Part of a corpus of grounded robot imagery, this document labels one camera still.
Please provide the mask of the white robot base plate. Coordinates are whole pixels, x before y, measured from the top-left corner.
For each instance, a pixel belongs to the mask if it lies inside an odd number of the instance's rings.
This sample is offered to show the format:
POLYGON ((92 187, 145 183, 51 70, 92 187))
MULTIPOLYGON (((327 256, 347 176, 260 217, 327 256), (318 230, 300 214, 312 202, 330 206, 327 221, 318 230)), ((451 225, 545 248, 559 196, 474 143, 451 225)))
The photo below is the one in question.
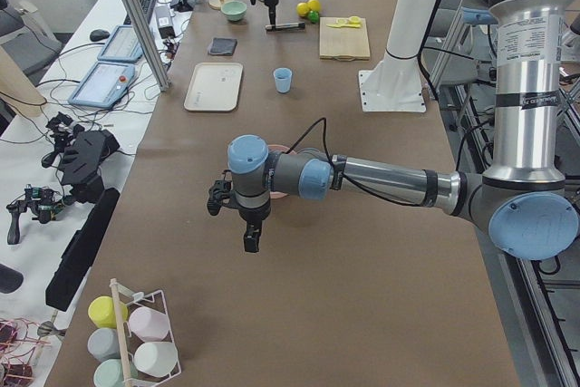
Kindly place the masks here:
POLYGON ((365 112, 426 111, 419 69, 420 50, 437 0, 398 0, 382 60, 359 71, 365 112))

